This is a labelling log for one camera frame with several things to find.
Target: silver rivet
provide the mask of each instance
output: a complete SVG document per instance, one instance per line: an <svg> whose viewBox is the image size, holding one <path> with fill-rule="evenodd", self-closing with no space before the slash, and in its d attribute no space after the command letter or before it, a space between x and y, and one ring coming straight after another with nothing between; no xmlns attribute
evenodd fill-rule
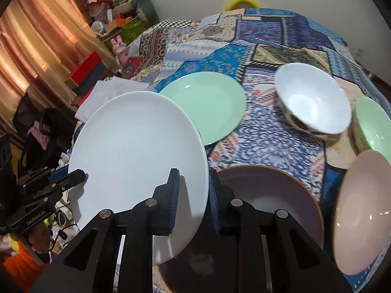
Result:
<svg viewBox="0 0 391 293"><path fill-rule="evenodd" d="M243 205L243 201L241 199L232 199L231 204L232 206L240 207Z"/></svg>
<svg viewBox="0 0 391 293"><path fill-rule="evenodd" d="M111 211L108 209L103 209L99 213L100 218L107 218L107 217L110 217L110 215L111 215Z"/></svg>
<svg viewBox="0 0 391 293"><path fill-rule="evenodd" d="M148 207L155 206L157 203L158 203L158 201L157 201L156 199L147 199L147 200L145 201L145 204L146 204Z"/></svg>
<svg viewBox="0 0 391 293"><path fill-rule="evenodd" d="M286 218L288 217L288 212L286 210L279 209L277 210L277 216L280 218Z"/></svg>

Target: stuffed bunny toy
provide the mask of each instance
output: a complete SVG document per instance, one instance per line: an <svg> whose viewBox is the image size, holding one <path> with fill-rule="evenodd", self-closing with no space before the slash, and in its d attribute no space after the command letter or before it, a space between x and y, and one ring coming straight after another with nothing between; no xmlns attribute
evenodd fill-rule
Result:
<svg viewBox="0 0 391 293"><path fill-rule="evenodd" d="M117 60L117 63L121 67L125 67L129 55L128 52L126 51L127 46L122 41L122 37L118 35L116 39L111 40L111 44L113 45L113 53L115 54L115 59Z"/></svg>

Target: green bowl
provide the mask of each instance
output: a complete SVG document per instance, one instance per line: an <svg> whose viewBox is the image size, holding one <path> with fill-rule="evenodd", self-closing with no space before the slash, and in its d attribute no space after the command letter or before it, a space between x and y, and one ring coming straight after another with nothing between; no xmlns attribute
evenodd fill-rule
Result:
<svg viewBox="0 0 391 293"><path fill-rule="evenodd" d="M360 97L355 103L353 135L360 152L372 149L391 162L390 118L379 104L368 97Z"/></svg>

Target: mint green plate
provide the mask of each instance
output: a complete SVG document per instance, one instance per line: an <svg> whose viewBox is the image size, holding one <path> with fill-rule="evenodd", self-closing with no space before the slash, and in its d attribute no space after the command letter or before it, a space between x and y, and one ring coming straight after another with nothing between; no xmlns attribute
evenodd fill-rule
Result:
<svg viewBox="0 0 391 293"><path fill-rule="evenodd" d="M246 94L235 79L220 73L183 76L161 92L180 106L201 134L204 145L221 140L240 123Z"/></svg>
<svg viewBox="0 0 391 293"><path fill-rule="evenodd" d="M355 103L353 135L360 152L373 149L391 162L390 118L378 103L368 97L360 97Z"/></svg>

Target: curtain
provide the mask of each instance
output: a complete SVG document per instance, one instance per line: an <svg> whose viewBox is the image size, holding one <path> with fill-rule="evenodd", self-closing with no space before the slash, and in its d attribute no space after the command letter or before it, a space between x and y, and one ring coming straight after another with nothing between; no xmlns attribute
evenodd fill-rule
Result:
<svg viewBox="0 0 391 293"><path fill-rule="evenodd" d="M58 108L72 118L76 95L64 81L95 50L107 67L117 68L74 0L12 0L0 18L0 134L23 143L12 117L26 91L38 108Z"/></svg>

